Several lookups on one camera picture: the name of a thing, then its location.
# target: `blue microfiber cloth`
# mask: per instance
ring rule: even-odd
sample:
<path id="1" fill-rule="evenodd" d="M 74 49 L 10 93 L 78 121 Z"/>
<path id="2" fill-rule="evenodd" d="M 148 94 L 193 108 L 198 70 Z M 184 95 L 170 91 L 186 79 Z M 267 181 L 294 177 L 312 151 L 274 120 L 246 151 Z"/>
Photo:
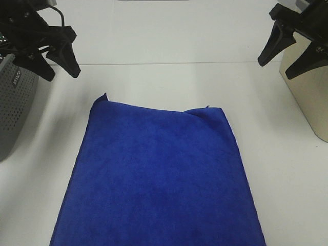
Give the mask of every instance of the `blue microfiber cloth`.
<path id="1" fill-rule="evenodd" d="M 93 105 L 51 246 L 264 246 L 220 108 Z"/>

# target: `white tabletop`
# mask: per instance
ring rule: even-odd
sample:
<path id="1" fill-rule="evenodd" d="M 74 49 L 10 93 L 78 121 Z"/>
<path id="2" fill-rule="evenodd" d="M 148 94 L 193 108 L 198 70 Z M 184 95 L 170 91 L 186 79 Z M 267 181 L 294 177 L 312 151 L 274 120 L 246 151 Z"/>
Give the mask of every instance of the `white tabletop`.
<path id="1" fill-rule="evenodd" d="M 110 100 L 156 109 L 222 107 L 240 148 L 267 245 L 328 245 L 328 143 L 311 130 L 279 74 L 280 62 L 264 68 L 256 63 L 271 30 L 267 13 L 275 1 L 248 1 L 253 2 L 251 7 L 244 3 L 247 1 L 57 2 L 67 16 L 67 25 L 76 26 L 79 37 L 74 49 L 79 61 L 97 65 L 81 66 L 78 79 L 55 66 L 53 82 L 40 80 L 15 150 L 0 163 L 0 245 L 49 244 L 90 107 L 105 92 Z M 85 27 L 70 16 L 77 2 L 83 2 L 76 6 L 78 13 L 84 13 L 80 15 L 82 23 L 88 23 L 85 13 L 92 11 L 88 16 L 93 18 Z M 190 6 L 178 19 L 184 4 Z M 240 8 L 238 14 L 234 12 L 239 4 L 248 9 L 253 25 L 243 22 L 246 14 Z M 179 11 L 168 7 L 174 5 Z M 122 22 L 109 23 L 111 19 L 104 17 L 106 6 L 114 6 L 110 13 Z M 156 6 L 160 11 L 154 12 Z M 142 10 L 147 8 L 152 18 L 161 20 L 160 28 L 156 23 L 150 24 L 152 31 L 145 27 L 148 22 Z M 201 15 L 198 11 L 204 19 L 219 20 L 200 20 L 196 29 L 203 26 L 204 33 L 199 36 L 183 18 L 191 13 Z M 217 11 L 224 18 L 216 16 Z M 188 32 L 179 32 L 177 43 L 172 40 L 177 32 L 169 29 L 163 17 L 170 15 L 170 25 L 188 28 Z M 233 25 L 227 23 L 227 17 L 232 20 L 232 16 L 237 18 Z M 122 26 L 127 28 L 131 18 L 135 20 L 125 30 Z M 91 27 L 92 23 L 99 23 L 98 29 Z M 93 39 L 79 40 L 102 35 L 106 25 L 116 30 L 111 45 L 101 38 L 99 45 L 93 44 Z M 226 31 L 222 39 L 213 35 L 212 45 L 209 30 L 219 33 L 227 25 L 235 26 L 235 32 Z M 147 39 L 143 45 L 143 38 L 136 33 L 145 32 L 159 38 Z M 162 40 L 163 32 L 169 42 Z M 128 39 L 134 40 L 132 46 Z M 195 43 L 198 48 L 188 46 Z M 250 48 L 242 49 L 246 44 Z"/>

